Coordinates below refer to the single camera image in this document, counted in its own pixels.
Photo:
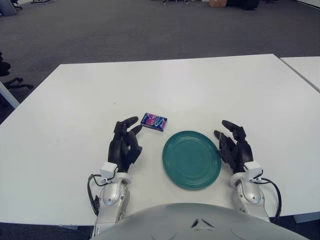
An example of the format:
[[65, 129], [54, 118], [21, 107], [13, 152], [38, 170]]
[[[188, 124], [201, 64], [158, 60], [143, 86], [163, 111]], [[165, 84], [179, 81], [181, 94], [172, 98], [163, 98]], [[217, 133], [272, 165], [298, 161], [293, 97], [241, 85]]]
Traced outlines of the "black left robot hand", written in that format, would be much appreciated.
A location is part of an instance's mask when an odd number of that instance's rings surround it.
[[114, 136], [109, 144], [108, 162], [116, 164], [119, 173], [127, 173], [130, 165], [136, 162], [142, 152], [143, 147], [137, 140], [137, 134], [141, 131], [142, 125], [139, 124], [128, 130], [138, 120], [137, 116], [133, 116], [116, 122]]

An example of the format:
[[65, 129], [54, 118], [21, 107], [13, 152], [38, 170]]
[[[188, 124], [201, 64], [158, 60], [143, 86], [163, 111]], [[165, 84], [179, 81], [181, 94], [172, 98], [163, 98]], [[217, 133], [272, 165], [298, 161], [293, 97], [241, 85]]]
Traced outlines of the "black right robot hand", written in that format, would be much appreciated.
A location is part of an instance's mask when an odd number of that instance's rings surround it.
[[245, 163], [252, 162], [253, 153], [251, 146], [246, 141], [246, 133], [242, 126], [238, 126], [230, 121], [222, 120], [222, 125], [227, 128], [233, 136], [226, 137], [223, 132], [215, 130], [214, 136], [219, 141], [218, 154], [222, 160], [230, 166], [233, 173], [244, 172]]

